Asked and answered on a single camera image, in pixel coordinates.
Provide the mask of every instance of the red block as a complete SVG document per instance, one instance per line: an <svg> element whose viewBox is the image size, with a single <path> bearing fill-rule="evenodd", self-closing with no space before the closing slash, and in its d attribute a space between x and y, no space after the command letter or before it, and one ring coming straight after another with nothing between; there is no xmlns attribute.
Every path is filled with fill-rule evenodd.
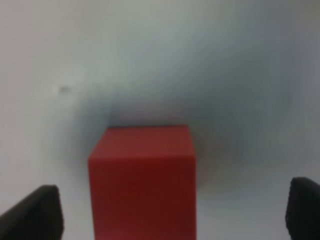
<svg viewBox="0 0 320 240"><path fill-rule="evenodd" d="M195 240L188 127L109 128L89 158L95 240Z"/></svg>

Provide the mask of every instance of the cube front face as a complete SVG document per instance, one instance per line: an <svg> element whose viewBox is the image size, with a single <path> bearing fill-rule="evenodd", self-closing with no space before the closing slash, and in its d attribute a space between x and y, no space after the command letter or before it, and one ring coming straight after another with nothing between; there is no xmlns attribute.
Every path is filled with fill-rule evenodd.
<svg viewBox="0 0 320 240"><path fill-rule="evenodd" d="M156 138L157 131L144 137ZM130 138L137 144L138 137ZM166 138L170 144L170 134ZM196 159L190 153L90 158L95 239L195 240Z"/></svg>

